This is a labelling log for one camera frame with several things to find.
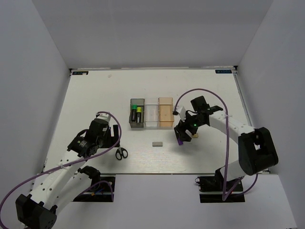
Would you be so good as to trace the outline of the purple cap black highlighter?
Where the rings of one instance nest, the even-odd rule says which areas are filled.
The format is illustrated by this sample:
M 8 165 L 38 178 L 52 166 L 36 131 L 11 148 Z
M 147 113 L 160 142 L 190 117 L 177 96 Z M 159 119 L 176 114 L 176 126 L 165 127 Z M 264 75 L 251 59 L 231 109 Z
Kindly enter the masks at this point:
M 177 142 L 178 142 L 178 145 L 179 145 L 179 146 L 182 146 L 182 145 L 183 145 L 183 141 L 182 141 L 181 139 L 178 138 L 178 139 L 177 139 Z

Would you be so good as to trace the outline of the black handled scissors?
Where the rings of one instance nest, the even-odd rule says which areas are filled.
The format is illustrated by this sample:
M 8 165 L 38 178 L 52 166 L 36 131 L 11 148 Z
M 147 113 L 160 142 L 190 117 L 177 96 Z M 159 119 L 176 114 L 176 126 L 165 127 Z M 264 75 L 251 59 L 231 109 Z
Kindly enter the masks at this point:
M 128 157 L 128 151 L 123 147 L 118 147 L 115 153 L 115 157 L 117 160 L 123 160 Z

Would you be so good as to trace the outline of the grey white eraser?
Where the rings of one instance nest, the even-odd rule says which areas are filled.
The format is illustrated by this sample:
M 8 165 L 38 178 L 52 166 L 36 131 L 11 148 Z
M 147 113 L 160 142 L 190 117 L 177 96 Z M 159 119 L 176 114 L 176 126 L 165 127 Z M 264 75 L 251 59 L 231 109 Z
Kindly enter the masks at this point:
M 162 147 L 163 146 L 163 142 L 153 142 L 152 146 L 153 147 Z

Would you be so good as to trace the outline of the green cap black highlighter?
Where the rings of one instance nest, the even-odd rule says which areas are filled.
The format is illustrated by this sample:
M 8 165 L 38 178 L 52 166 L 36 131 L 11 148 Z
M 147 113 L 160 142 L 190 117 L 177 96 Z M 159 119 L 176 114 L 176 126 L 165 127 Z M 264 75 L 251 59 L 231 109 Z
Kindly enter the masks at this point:
M 131 106 L 131 122 L 136 122 L 137 105 L 133 104 Z

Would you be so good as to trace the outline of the yellow cap black highlighter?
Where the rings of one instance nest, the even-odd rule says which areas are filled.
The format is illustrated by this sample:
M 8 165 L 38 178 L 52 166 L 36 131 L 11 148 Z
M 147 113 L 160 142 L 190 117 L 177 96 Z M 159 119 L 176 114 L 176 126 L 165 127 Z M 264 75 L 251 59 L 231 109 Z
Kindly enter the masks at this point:
M 142 106 L 137 106 L 136 123 L 141 123 L 141 121 L 142 121 Z

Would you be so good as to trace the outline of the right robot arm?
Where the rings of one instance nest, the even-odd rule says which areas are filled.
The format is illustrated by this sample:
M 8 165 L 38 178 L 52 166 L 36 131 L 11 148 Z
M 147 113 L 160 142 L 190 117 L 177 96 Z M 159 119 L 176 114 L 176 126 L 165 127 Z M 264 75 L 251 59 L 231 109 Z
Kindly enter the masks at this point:
M 210 106 L 203 96 L 191 100 L 191 104 L 193 112 L 178 105 L 173 109 L 173 115 L 180 117 L 174 128 L 179 145 L 190 142 L 203 125 L 221 131 L 238 145 L 238 159 L 215 171 L 215 184 L 220 190 L 227 190 L 244 176 L 252 176 L 278 164 L 278 155 L 267 128 L 243 124 L 231 118 L 223 108 Z

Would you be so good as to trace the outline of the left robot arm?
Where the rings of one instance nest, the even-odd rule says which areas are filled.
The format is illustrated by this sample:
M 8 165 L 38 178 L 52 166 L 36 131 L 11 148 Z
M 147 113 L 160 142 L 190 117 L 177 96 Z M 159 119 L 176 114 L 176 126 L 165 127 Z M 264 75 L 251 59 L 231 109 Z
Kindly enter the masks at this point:
M 18 220 L 29 229 L 51 229 L 59 213 L 77 196 L 96 190 L 100 184 L 111 186 L 101 179 L 101 173 L 88 166 L 88 160 L 109 152 L 120 143 L 120 124 L 110 126 L 114 116 L 98 112 L 88 129 L 80 131 L 68 145 L 58 166 L 44 172 L 46 178 L 28 195 L 16 200 Z

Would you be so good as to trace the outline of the amber plastic bin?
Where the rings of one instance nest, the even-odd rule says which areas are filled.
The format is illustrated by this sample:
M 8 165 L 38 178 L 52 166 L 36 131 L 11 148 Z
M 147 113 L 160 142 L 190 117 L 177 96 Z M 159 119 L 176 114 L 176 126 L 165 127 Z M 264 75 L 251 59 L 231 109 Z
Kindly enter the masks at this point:
M 173 98 L 159 97 L 159 126 L 168 128 L 172 127 L 174 123 L 173 117 Z

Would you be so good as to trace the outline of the clear plastic bin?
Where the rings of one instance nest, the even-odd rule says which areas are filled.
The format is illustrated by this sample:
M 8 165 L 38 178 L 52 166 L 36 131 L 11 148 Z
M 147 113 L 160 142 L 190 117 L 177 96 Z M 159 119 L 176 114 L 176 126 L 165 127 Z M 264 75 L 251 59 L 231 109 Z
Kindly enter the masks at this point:
M 159 124 L 159 103 L 157 98 L 145 98 L 145 125 L 157 128 Z

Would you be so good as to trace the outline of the smoky grey plastic bin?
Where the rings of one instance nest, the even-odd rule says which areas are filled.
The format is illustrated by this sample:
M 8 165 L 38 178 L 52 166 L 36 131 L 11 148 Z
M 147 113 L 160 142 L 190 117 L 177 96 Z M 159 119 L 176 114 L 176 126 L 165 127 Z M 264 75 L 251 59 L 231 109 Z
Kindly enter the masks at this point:
M 129 124 L 131 128 L 144 128 L 144 98 L 132 98 L 130 100 Z

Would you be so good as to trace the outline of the right blue corner label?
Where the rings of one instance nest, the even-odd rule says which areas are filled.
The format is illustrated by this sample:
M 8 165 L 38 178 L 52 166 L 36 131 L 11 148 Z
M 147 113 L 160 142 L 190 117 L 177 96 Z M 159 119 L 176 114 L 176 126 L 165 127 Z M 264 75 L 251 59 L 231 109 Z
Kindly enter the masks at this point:
M 215 73 L 216 74 L 232 74 L 232 70 L 228 70 L 228 69 L 216 69 Z

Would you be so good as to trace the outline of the blue corner label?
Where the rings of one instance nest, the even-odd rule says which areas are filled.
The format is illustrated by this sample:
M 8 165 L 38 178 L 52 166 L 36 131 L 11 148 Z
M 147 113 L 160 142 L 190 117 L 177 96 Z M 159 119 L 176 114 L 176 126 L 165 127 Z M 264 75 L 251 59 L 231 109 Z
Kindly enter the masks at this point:
M 228 69 L 216 69 L 215 73 L 216 74 L 232 74 L 232 70 L 228 70 Z
M 88 75 L 88 71 L 73 71 L 72 75 Z

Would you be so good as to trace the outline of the left blue corner label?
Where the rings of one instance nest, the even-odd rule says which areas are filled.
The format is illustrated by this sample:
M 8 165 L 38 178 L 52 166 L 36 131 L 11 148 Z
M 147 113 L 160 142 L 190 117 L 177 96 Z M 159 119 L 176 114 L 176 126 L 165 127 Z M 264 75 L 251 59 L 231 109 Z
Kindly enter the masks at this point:
M 88 71 L 73 71 L 72 75 L 88 75 Z

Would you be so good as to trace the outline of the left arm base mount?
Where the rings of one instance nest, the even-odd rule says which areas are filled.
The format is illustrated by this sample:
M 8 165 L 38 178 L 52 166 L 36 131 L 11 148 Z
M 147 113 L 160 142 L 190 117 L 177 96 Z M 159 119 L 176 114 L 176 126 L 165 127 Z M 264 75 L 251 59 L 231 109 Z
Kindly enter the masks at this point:
M 115 176 L 101 176 L 101 182 L 78 195 L 73 202 L 112 203 L 114 201 Z

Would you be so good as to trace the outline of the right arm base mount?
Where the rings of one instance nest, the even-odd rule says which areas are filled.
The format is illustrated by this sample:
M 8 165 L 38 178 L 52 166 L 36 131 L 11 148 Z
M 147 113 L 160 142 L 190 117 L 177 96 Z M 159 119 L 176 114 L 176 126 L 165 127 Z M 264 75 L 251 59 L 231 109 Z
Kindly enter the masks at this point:
M 222 199 L 223 185 L 217 183 L 214 176 L 197 177 L 195 183 L 199 187 L 200 203 L 244 203 L 244 191 L 240 181 L 225 201 Z

